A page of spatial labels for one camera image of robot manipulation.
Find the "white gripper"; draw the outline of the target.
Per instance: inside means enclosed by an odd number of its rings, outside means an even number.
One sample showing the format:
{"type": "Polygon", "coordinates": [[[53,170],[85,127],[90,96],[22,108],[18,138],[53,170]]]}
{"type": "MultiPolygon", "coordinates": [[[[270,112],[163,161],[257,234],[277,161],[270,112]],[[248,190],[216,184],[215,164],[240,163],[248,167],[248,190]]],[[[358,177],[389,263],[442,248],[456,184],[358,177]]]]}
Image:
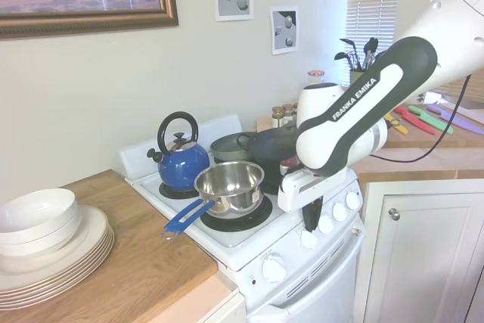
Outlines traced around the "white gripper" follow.
{"type": "Polygon", "coordinates": [[[287,173],[279,187],[278,207],[285,213],[302,209],[305,229],[313,232],[321,216],[323,196],[342,183],[342,170],[330,177],[315,175],[307,169],[287,173]]]}

